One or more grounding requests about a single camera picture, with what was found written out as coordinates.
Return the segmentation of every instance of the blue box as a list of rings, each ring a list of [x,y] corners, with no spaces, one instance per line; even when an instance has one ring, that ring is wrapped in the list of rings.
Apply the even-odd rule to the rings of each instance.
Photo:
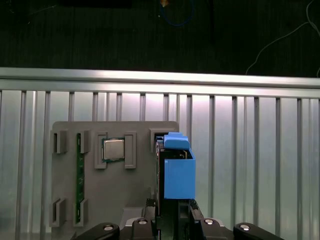
[[[164,160],[164,198],[196,198],[196,159],[189,149],[192,159]]]

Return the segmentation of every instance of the blue cable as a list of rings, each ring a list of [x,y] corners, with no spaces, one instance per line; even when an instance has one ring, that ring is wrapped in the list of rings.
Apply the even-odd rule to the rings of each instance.
[[[185,25],[186,23],[188,23],[188,22],[192,19],[192,17],[193,17],[194,14],[195,14],[195,3],[194,3],[194,0],[190,0],[191,7],[192,7],[191,15],[190,15],[183,23],[175,24],[175,23],[172,23],[172,22],[167,18],[166,14],[165,14],[165,11],[164,11],[164,7],[163,7],[162,4],[161,4],[161,1],[159,1],[159,3],[160,3],[160,12],[161,12],[161,14],[162,14],[162,17],[164,18],[164,20],[165,20],[168,24],[170,24],[170,25],[172,25],[172,26],[175,26],[175,27],[181,27],[181,26]]]

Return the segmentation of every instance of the white cable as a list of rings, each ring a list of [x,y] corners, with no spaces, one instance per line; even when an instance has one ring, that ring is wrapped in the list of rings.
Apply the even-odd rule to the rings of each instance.
[[[318,33],[318,35],[319,35],[319,37],[320,37],[320,31],[319,31],[319,29],[317,28],[317,26],[316,26],[316,25],[310,20],[310,18],[309,18],[309,7],[310,7],[310,5],[311,5],[313,2],[314,2],[314,0],[312,0],[312,1],[306,6],[306,10],[305,10],[305,11],[306,11],[306,18],[307,18],[308,22],[304,22],[303,24],[301,24],[300,26],[298,26],[295,30],[293,30],[292,32],[288,33],[288,34],[285,35],[285,36],[279,37],[278,39],[276,39],[276,40],[274,40],[273,42],[271,42],[271,43],[269,43],[268,45],[266,45],[266,46],[258,53],[258,55],[256,56],[256,59],[255,59],[254,63],[252,63],[252,64],[248,67],[248,69],[245,71],[245,75],[247,75],[247,74],[248,74],[248,71],[250,70],[250,68],[252,68],[252,67],[257,63],[257,61],[258,61],[258,59],[259,59],[259,57],[260,57],[260,54],[261,54],[267,47],[269,47],[270,45],[276,43],[277,41],[279,41],[279,40],[281,40],[281,39],[284,39],[284,38],[290,36],[291,34],[293,34],[293,33],[295,33],[296,31],[298,31],[302,26],[304,26],[304,25],[306,25],[306,24],[310,24],[311,27],[312,27],[314,30],[316,30],[316,32]],[[319,67],[318,71],[316,72],[316,77],[317,77],[317,78],[319,78],[319,74],[320,74],[320,67]]]
[[[316,30],[316,32],[318,33],[319,35],[319,38],[320,38],[320,31],[318,30],[317,26],[310,20],[309,18],[309,7],[310,5],[314,2],[314,0],[312,0],[308,6],[306,6],[306,18],[308,19],[308,22],[310,23],[311,27],[313,27],[314,30]],[[319,73],[320,73],[320,67],[318,69],[318,71],[316,72],[316,77],[319,78]]]
[[[289,32],[287,35],[284,35],[284,36],[282,36],[282,37],[277,38],[276,40],[270,42],[268,45],[266,45],[264,48],[262,48],[261,51],[260,51],[260,52],[258,53],[258,55],[256,56],[256,59],[255,59],[254,63],[252,63],[252,64],[248,67],[248,69],[245,71],[245,75],[247,75],[248,72],[249,72],[249,70],[250,70],[250,68],[252,68],[252,67],[257,63],[257,61],[258,61],[258,59],[259,59],[259,57],[260,57],[260,54],[261,54],[267,47],[271,46],[272,44],[278,42],[278,41],[281,40],[281,39],[285,39],[286,37],[290,36],[291,34],[294,34],[296,31],[298,31],[300,28],[302,28],[302,27],[303,27],[304,25],[306,25],[306,24],[309,24],[309,22],[308,22],[308,21],[304,22],[303,24],[301,24],[300,26],[298,26],[295,30]]]

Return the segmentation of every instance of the aluminum profile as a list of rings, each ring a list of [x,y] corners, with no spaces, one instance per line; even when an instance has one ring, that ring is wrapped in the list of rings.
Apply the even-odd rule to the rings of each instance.
[[[54,122],[168,120],[206,217],[319,239],[319,99],[311,78],[0,68],[0,239],[51,232]]]

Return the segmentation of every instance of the gray plastic holder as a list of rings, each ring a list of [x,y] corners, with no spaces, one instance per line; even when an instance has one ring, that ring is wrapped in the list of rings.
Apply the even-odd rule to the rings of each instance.
[[[50,204],[49,225],[52,228],[61,227],[66,221],[67,200],[58,198]]]

